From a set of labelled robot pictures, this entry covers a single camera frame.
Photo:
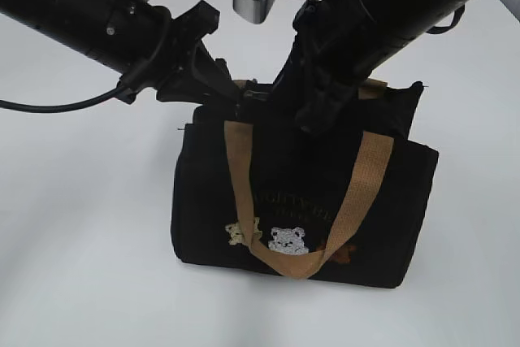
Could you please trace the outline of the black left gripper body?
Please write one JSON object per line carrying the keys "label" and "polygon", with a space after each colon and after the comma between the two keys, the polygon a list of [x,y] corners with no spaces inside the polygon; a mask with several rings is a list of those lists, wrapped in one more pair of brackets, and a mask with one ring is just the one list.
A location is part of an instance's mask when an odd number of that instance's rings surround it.
{"label": "black left gripper body", "polygon": [[219,11],[205,1],[175,19],[166,7],[151,10],[160,15],[158,40],[150,55],[119,78],[117,98],[132,104],[143,89],[152,88],[159,102],[221,104],[219,86],[231,77],[202,42],[218,28]]}

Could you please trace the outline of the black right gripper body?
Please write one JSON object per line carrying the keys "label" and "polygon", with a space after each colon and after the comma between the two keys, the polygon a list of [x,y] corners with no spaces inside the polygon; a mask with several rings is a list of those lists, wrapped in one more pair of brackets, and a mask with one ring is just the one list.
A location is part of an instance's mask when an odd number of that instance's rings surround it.
{"label": "black right gripper body", "polygon": [[299,77],[294,121],[309,134],[322,134],[388,59],[390,39],[362,0],[306,0],[292,27],[296,36],[272,100],[289,107],[288,82]]}

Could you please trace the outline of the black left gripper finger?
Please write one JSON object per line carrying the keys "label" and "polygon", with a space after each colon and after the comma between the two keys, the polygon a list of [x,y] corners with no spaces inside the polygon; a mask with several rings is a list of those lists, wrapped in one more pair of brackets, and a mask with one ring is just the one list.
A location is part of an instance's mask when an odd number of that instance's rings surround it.
{"label": "black left gripper finger", "polygon": [[246,92],[254,87],[254,79],[224,80],[219,86],[219,95],[223,108],[232,118],[237,117],[241,104],[245,100]]}

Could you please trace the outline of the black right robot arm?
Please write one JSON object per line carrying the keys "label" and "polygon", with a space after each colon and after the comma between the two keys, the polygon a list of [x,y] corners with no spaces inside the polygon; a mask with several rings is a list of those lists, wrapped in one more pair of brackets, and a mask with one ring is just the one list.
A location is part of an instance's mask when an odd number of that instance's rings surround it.
{"label": "black right robot arm", "polygon": [[370,74],[468,0],[306,0],[293,20],[292,69],[302,85],[275,97],[296,125],[326,132]]}

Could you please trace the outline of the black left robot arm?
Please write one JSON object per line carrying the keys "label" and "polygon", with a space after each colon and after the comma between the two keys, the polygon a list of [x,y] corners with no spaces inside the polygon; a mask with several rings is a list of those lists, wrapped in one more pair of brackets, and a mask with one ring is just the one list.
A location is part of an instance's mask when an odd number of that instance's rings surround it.
{"label": "black left robot arm", "polygon": [[2,102],[4,109],[57,114],[117,99],[135,102],[154,89],[160,102],[191,102],[227,111],[245,93],[214,59],[203,38],[219,26],[219,11],[200,1],[173,17],[150,0],[1,0],[9,18],[119,73],[110,91],[80,102],[35,106]]}

